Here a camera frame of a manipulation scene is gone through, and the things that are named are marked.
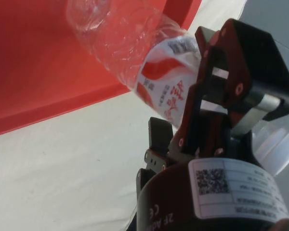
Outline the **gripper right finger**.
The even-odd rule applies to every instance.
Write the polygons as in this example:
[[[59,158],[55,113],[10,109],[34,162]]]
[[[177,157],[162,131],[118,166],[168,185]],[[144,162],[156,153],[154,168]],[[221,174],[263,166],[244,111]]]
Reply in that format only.
[[[252,128],[289,114],[289,71],[273,37],[235,19],[196,31],[201,53],[171,159],[252,159]]]

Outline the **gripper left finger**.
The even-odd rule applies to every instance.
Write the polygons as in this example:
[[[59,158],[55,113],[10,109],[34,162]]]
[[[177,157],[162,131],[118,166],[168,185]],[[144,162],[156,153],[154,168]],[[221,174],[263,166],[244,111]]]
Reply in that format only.
[[[172,124],[166,120],[151,117],[148,121],[149,148],[145,152],[145,168],[137,173],[137,192],[156,174],[165,170],[171,163],[167,157],[168,146],[173,138]]]

